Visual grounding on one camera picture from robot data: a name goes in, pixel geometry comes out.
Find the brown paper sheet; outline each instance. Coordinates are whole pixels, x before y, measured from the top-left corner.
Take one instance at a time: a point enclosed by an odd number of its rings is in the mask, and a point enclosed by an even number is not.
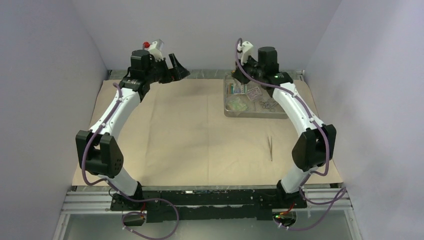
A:
[[[91,125],[112,101],[113,82],[119,81],[103,83]],[[295,84],[317,113],[306,83]],[[272,137],[272,161],[268,137]],[[122,128],[118,145],[125,169],[143,186],[275,185],[294,164],[291,152],[297,139],[289,119],[224,116],[222,79],[183,79],[152,84]],[[98,179],[87,176],[90,181]],[[327,176],[312,175],[307,183],[341,182],[330,161]],[[85,185],[79,166],[72,185]]]

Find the gray wall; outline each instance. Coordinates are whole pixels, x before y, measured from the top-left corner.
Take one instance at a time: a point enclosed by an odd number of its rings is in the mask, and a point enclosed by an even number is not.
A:
[[[70,0],[0,2],[1,239],[52,239],[106,77]]]
[[[365,240],[424,239],[423,13],[343,0],[306,68]]]
[[[127,69],[157,38],[186,68],[232,69],[240,37],[275,46],[282,69],[304,69],[341,0],[72,1],[108,69]]]

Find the purple cable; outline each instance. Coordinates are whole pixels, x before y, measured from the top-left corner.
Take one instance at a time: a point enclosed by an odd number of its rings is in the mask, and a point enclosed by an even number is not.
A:
[[[243,42],[243,39],[242,38],[239,38],[237,40],[237,43],[235,44],[235,63],[237,64],[237,67],[238,67],[238,69],[240,69],[241,73],[243,73],[243,75],[247,79],[249,79],[250,81],[252,81],[254,83],[257,83],[259,85],[262,85],[262,86],[265,86],[265,87],[269,87],[269,88],[280,89],[283,92],[286,92],[286,93],[290,94],[291,96],[293,96],[294,93],[292,91],[290,91],[289,89],[287,89],[287,88],[284,88],[284,87],[278,86],[278,85],[273,85],[273,84],[261,82],[261,81],[258,81],[256,79],[254,79],[253,77],[249,76],[249,74],[243,69],[242,64],[239,61],[239,55],[238,55],[238,51],[237,51],[237,46],[241,45],[242,42]],[[307,114],[308,118],[312,118],[313,115],[312,115],[311,111],[309,111],[309,108],[306,105],[306,103],[298,95],[296,95],[294,98],[303,106],[303,108],[306,111],[306,114]],[[318,123],[315,120],[312,121],[312,123],[315,125],[315,127],[318,129],[319,133],[324,138],[324,145],[325,145],[325,170],[324,170],[324,173],[321,173],[319,171],[311,171],[310,174],[318,174],[320,176],[326,176],[329,173],[329,167],[330,167],[330,146],[329,146],[329,140],[327,139],[327,136],[324,133],[324,131],[321,128],[321,126],[319,126]]]
[[[125,193],[121,192],[121,191],[120,191],[120,190],[119,190],[116,186],[114,186],[111,182],[107,181],[107,179],[106,179],[106,178],[101,178],[101,179],[99,179],[99,180],[97,180],[97,181],[94,181],[94,182],[89,182],[89,180],[87,179],[87,175],[86,175],[86,162],[87,162],[87,155],[88,155],[88,153],[89,153],[90,146],[92,145],[92,143],[93,143],[93,141],[94,141],[95,137],[97,136],[97,134],[99,134],[99,133],[100,133],[100,131],[101,131],[101,130],[105,127],[103,124],[106,124],[106,123],[109,121],[109,119],[111,119],[112,115],[116,112],[116,110],[118,109],[118,107],[119,107],[120,103],[122,102],[122,90],[121,90],[121,88],[119,87],[119,85],[118,85],[116,82],[114,82],[114,83],[113,83],[113,86],[114,86],[114,87],[117,89],[117,91],[118,91],[118,99],[116,100],[116,103],[115,103],[115,105],[113,106],[112,110],[111,110],[111,111],[107,114],[106,118],[103,120],[103,122],[100,124],[100,126],[98,126],[97,130],[93,133],[93,135],[92,135],[92,136],[90,137],[90,139],[88,140],[87,145],[85,146],[84,153],[83,153],[83,155],[82,155],[82,163],[81,163],[82,178],[84,179],[85,184],[87,184],[88,186],[93,186],[93,185],[96,185],[96,184],[98,184],[98,183],[100,183],[100,182],[106,181],[106,182],[107,182],[107,184],[108,184],[111,188],[113,188],[115,191],[119,192],[119,194],[120,194],[120,195],[122,195],[124,198],[126,198],[126,199],[128,199],[128,200],[130,200],[130,201],[132,201],[132,202],[135,202],[135,203],[145,203],[145,202],[149,202],[149,201],[155,201],[155,200],[158,200],[158,201],[165,202],[165,203],[169,204],[169,205],[170,205],[170,206],[174,209],[174,211],[175,211],[175,213],[176,213],[176,224],[175,224],[174,229],[171,231],[171,233],[170,233],[170,234],[168,234],[168,235],[166,235],[166,236],[164,236],[164,237],[154,238],[154,237],[145,236],[145,235],[143,235],[143,234],[141,234],[141,233],[139,233],[139,232],[137,232],[137,231],[134,231],[134,230],[132,230],[131,228],[129,228],[129,227],[127,227],[127,226],[125,226],[124,220],[125,220],[125,218],[126,218],[127,216],[129,216],[129,215],[134,215],[135,213],[137,213],[138,215],[142,216],[142,215],[144,215],[143,213],[141,213],[141,212],[136,212],[136,211],[132,211],[132,212],[129,212],[129,213],[125,214],[124,216],[122,216],[122,225],[123,225],[123,227],[124,227],[126,230],[130,231],[131,233],[134,233],[134,234],[136,234],[136,235],[138,235],[138,236],[140,236],[140,237],[142,237],[142,238],[148,239],[148,240],[164,240],[164,239],[167,239],[167,238],[169,238],[172,234],[174,234],[174,233],[175,233],[175,231],[177,230],[177,227],[178,227],[179,221],[180,221],[180,215],[179,215],[178,210],[177,210],[177,208],[175,207],[175,205],[174,205],[174,204],[172,204],[170,201],[168,201],[168,200],[166,200],[166,199],[163,199],[163,198],[149,198],[149,199],[143,199],[143,200],[132,199],[131,197],[129,197],[129,196],[128,196],[128,195],[126,195]]]
[[[273,85],[273,84],[268,84],[268,83],[265,83],[265,82],[261,82],[261,81],[258,81],[256,79],[254,79],[253,77],[249,76],[249,74],[243,69],[242,64],[240,63],[239,55],[238,55],[239,52],[237,51],[237,47],[238,46],[241,46],[242,42],[243,42],[243,39],[242,38],[239,38],[237,40],[237,43],[235,44],[235,63],[237,64],[237,67],[238,67],[238,69],[240,69],[241,73],[243,73],[243,75],[247,79],[249,79],[250,81],[252,81],[254,83],[257,83],[257,84],[262,85],[262,86],[265,86],[265,87],[280,89],[283,92],[286,92],[286,93],[290,94],[291,96],[293,96],[294,93],[292,91],[290,91],[289,89],[287,89],[287,88],[284,88],[284,87],[278,86],[278,85]],[[312,115],[311,111],[309,111],[309,108],[306,105],[306,103],[298,95],[294,96],[294,98],[303,106],[303,108],[306,111],[306,114],[308,115],[308,118],[312,118],[313,115]],[[324,139],[324,144],[325,144],[325,170],[324,170],[323,173],[321,173],[319,171],[311,171],[302,180],[302,182],[300,183],[300,187],[302,187],[308,181],[309,177],[312,174],[317,174],[317,175],[320,175],[320,176],[326,176],[329,173],[329,168],[330,168],[330,146],[329,146],[329,140],[328,140],[325,132],[321,128],[321,126],[319,126],[318,123],[315,120],[312,121],[312,123],[315,125],[315,127],[318,129],[319,133],[322,135],[322,138]],[[330,205],[328,206],[327,211],[325,211],[325,213],[322,215],[322,217],[317,222],[315,222],[314,224],[312,224],[311,226],[306,227],[306,228],[298,228],[298,229],[296,229],[296,228],[295,229],[289,228],[289,230],[293,230],[293,231],[309,230],[309,229],[314,228],[316,225],[318,225],[324,219],[324,217],[328,214],[328,212],[330,211],[330,209],[333,206],[334,202],[336,202],[337,200],[341,199],[345,195],[346,188],[343,187],[342,189],[340,189],[337,192],[337,194],[335,195],[335,197],[333,198],[333,200],[327,201],[327,202],[313,202],[313,201],[311,201],[310,199],[306,198],[306,196],[303,194],[301,188],[299,189],[299,193],[302,196],[302,198],[305,199],[309,203],[312,203],[312,204],[315,204],[315,205],[326,205],[326,204],[330,204]]]

